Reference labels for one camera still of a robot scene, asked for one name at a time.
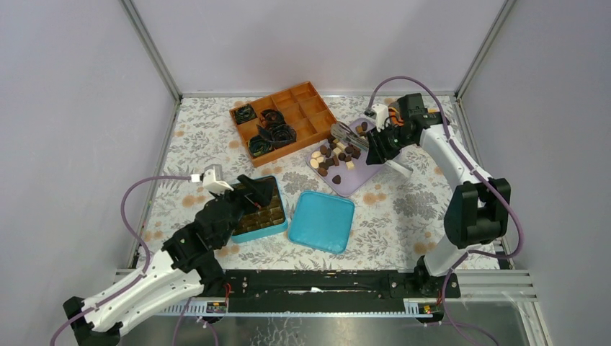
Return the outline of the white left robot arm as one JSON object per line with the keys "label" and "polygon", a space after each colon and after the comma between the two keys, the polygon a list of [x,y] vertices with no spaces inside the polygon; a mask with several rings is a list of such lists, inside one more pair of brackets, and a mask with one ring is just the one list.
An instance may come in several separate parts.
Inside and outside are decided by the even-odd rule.
{"label": "white left robot arm", "polygon": [[192,176],[213,196],[192,222],[176,230],[144,266],[88,298],[64,302],[67,327],[78,345],[117,345],[133,327],[168,306],[205,294],[226,292],[226,275],[215,251],[227,245],[243,217],[273,200],[271,178],[238,177],[231,186],[212,172]]}

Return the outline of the metal serving tongs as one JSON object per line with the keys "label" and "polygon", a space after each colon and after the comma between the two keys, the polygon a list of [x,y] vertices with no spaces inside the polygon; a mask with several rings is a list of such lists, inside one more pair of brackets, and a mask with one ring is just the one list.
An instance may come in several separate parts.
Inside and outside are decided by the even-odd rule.
{"label": "metal serving tongs", "polygon": [[[331,125],[330,133],[333,137],[338,138],[340,141],[344,141],[358,147],[359,149],[367,151],[369,145],[366,139],[359,137],[351,128],[349,128],[343,122],[337,122]],[[413,174],[413,169],[402,166],[401,164],[393,160],[385,160],[384,164],[401,173],[407,179],[410,179]]]}

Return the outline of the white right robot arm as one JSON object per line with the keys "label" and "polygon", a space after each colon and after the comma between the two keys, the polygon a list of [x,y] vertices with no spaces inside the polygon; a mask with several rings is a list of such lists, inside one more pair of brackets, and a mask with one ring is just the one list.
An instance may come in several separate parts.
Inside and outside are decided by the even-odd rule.
{"label": "white right robot arm", "polygon": [[365,114],[375,119],[366,135],[367,164],[385,164],[403,148],[417,145],[434,159],[452,189],[443,218],[445,235],[432,252],[419,258],[412,280],[420,296],[441,296],[451,272],[470,251],[507,232],[511,187],[465,152],[445,112],[429,111],[420,94],[401,97],[394,107],[371,102]]}

